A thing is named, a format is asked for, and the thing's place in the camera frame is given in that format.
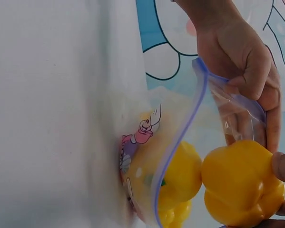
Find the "fingernail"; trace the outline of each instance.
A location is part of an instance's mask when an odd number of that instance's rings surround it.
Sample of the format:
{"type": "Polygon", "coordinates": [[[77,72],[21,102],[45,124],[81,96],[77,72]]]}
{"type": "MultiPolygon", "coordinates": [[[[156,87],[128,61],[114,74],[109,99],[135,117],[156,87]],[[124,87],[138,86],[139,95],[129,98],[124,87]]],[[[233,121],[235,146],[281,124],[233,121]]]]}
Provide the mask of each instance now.
{"type": "Polygon", "coordinates": [[[273,153],[273,155],[272,155],[272,166],[273,167],[277,167],[279,165],[279,162],[280,162],[282,155],[283,155],[283,153],[279,152],[279,151],[273,153]]]}

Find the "white fabric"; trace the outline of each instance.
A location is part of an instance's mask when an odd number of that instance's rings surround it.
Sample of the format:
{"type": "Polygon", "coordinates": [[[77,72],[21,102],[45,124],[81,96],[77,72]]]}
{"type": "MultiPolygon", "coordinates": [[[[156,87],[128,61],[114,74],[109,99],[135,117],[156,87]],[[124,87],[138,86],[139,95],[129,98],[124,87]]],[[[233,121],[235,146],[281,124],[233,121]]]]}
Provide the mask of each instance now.
{"type": "Polygon", "coordinates": [[[146,90],[142,60],[132,0],[0,0],[0,228],[135,227],[111,124],[128,107],[102,95],[146,90]]]}

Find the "bell pepper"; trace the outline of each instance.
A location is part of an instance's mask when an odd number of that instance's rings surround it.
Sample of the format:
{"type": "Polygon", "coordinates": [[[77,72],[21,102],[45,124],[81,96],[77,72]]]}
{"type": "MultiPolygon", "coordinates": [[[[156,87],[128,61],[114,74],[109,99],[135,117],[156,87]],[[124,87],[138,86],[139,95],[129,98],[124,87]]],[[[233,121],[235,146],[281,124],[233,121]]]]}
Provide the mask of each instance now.
{"type": "Polygon", "coordinates": [[[191,201],[179,203],[175,208],[160,211],[159,218],[163,228],[182,228],[191,211],[191,201]]]}
{"type": "Polygon", "coordinates": [[[205,205],[218,222],[251,228],[274,215],[285,196],[275,177],[272,153],[251,140],[211,151],[202,164],[205,205]]]}
{"type": "Polygon", "coordinates": [[[159,211],[175,208],[192,199],[199,191],[202,161],[193,145],[182,141],[167,168],[158,197],[159,211]]]}

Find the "cartoon print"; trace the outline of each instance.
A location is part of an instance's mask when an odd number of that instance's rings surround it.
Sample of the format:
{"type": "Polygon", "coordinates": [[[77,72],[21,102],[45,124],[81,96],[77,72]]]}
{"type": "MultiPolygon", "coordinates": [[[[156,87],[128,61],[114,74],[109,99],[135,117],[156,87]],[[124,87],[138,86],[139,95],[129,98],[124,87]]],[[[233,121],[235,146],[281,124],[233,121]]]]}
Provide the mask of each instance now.
{"type": "Polygon", "coordinates": [[[121,154],[119,158],[120,175],[128,171],[132,158],[139,146],[148,141],[150,137],[159,129],[161,118],[161,104],[156,108],[151,116],[140,122],[139,129],[135,134],[123,135],[121,141],[121,154]]]}
{"type": "Polygon", "coordinates": [[[158,109],[155,109],[152,115],[140,122],[139,130],[131,137],[130,141],[133,144],[145,144],[150,137],[158,130],[159,121],[161,118],[161,104],[158,109]]]}
{"type": "MultiPolygon", "coordinates": [[[[168,0],[136,2],[146,74],[156,80],[170,80],[179,72],[181,56],[197,56],[195,27],[184,11],[168,0]]],[[[281,25],[273,27],[278,19],[285,25],[285,0],[233,2],[272,54],[281,76],[282,110],[285,112],[285,32],[281,25]]]]}
{"type": "Polygon", "coordinates": [[[122,153],[121,156],[120,156],[120,170],[123,172],[123,173],[126,173],[129,169],[129,166],[132,162],[132,159],[131,157],[128,155],[128,154],[124,154],[122,153]]]}
{"type": "Polygon", "coordinates": [[[141,212],[139,206],[136,203],[134,203],[134,201],[133,201],[133,190],[132,190],[132,185],[131,185],[131,181],[129,178],[127,178],[126,185],[127,185],[127,191],[128,191],[128,202],[130,203],[131,207],[136,212],[138,217],[142,221],[144,221],[144,217],[142,215],[142,212],[141,212]]]}

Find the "hand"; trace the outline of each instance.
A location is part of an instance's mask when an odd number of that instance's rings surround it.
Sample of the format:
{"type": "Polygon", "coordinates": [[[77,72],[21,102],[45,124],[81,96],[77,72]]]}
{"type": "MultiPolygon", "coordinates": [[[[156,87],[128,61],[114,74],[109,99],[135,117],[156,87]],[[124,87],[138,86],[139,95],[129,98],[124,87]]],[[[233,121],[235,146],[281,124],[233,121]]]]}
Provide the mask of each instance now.
{"type": "Polygon", "coordinates": [[[197,30],[198,54],[226,87],[257,100],[266,111],[266,147],[275,152],[281,132],[280,78],[271,54],[231,0],[176,0],[197,30]]]}
{"type": "MultiPolygon", "coordinates": [[[[276,152],[272,157],[272,167],[278,179],[285,182],[285,154],[276,152]]],[[[282,204],[277,215],[285,216],[285,201],[282,204]]],[[[262,222],[256,228],[285,228],[285,220],[269,219],[262,222]]]]}

